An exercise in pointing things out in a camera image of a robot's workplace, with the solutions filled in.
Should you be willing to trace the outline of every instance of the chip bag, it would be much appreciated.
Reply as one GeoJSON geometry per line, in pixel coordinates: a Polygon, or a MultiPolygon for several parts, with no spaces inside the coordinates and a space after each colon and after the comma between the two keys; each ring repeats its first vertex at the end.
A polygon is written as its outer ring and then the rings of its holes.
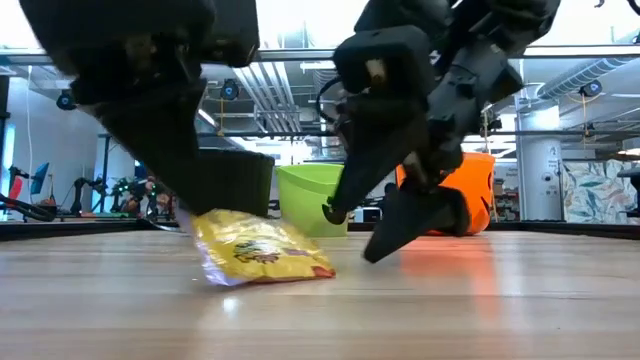
{"type": "Polygon", "coordinates": [[[212,210],[190,216],[207,279],[216,285],[332,278],[329,259],[291,225],[250,214],[212,210]]]}

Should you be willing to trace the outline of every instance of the orange bin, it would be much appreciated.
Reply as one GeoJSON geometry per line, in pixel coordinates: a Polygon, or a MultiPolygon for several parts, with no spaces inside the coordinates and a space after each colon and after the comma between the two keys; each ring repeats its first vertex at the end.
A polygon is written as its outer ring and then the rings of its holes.
{"type": "MultiPolygon", "coordinates": [[[[464,194],[471,216],[467,235],[475,235],[489,226],[493,203],[493,167],[496,159],[489,154],[465,153],[462,165],[443,182],[442,186],[464,194]]],[[[398,186],[406,177],[402,165],[396,168],[398,186]]]]}

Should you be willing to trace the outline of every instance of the white column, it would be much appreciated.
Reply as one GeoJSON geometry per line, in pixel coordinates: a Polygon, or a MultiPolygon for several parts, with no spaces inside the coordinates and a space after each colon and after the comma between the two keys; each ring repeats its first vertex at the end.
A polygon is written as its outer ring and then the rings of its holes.
{"type": "MultiPolygon", "coordinates": [[[[557,104],[518,114],[518,130],[560,129],[557,104]]],[[[560,167],[562,149],[557,136],[518,136],[518,173],[522,220],[562,220],[560,167]]]]}

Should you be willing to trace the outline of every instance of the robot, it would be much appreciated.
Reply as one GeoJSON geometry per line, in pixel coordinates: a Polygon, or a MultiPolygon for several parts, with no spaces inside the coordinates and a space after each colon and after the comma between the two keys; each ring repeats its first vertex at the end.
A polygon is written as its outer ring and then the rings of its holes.
{"type": "Polygon", "coordinates": [[[96,205],[91,209],[91,212],[94,212],[98,206],[104,202],[105,197],[107,196],[107,184],[102,181],[101,178],[97,178],[95,180],[87,179],[85,177],[79,177],[73,182],[73,188],[75,189],[73,196],[73,203],[69,208],[69,212],[71,215],[76,217],[82,216],[82,188],[84,186],[89,186],[92,191],[100,194],[100,199],[96,203],[96,205]]]}
{"type": "MultiPolygon", "coordinates": [[[[195,215],[214,206],[235,210],[216,191],[201,191],[217,187],[205,172],[212,164],[198,156],[193,119],[206,87],[201,63],[243,67],[253,60],[260,43],[255,0],[20,2],[54,64],[75,77],[79,106],[195,215]],[[164,138],[172,141],[157,140],[164,138]]],[[[333,55],[339,77],[325,86],[341,83],[348,94],[340,117],[318,109],[348,154],[323,206],[327,220],[345,221],[397,165],[407,172],[385,203],[366,260],[377,262],[427,230],[464,233],[465,199],[440,183],[460,166],[462,140],[480,128],[485,104],[522,88],[507,59],[549,31],[559,3],[368,2],[355,35],[333,55]]]]}

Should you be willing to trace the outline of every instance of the green bin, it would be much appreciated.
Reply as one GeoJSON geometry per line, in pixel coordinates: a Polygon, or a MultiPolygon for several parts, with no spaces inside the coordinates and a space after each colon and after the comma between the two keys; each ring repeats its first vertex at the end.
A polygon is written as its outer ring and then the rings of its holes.
{"type": "Polygon", "coordinates": [[[276,168],[282,218],[309,237],[345,237],[348,222],[333,225],[322,204],[338,185],[342,165],[305,164],[276,168]]]}

